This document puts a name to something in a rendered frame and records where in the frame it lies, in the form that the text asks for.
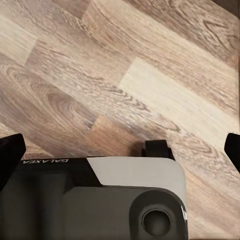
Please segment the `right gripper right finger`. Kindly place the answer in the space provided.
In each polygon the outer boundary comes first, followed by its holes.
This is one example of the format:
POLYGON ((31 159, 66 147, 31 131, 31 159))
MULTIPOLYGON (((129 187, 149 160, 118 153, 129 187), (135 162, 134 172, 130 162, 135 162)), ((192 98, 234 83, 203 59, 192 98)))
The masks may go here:
POLYGON ((238 172, 240 173, 240 135, 235 133, 229 133, 225 145, 224 151, 230 158, 238 172))

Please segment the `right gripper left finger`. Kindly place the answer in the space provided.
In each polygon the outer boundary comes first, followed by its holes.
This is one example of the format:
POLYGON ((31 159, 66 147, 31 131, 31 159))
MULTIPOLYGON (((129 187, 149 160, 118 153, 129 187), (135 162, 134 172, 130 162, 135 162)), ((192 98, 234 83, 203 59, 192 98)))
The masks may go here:
POLYGON ((21 133, 0 138, 0 193, 26 152, 21 133))

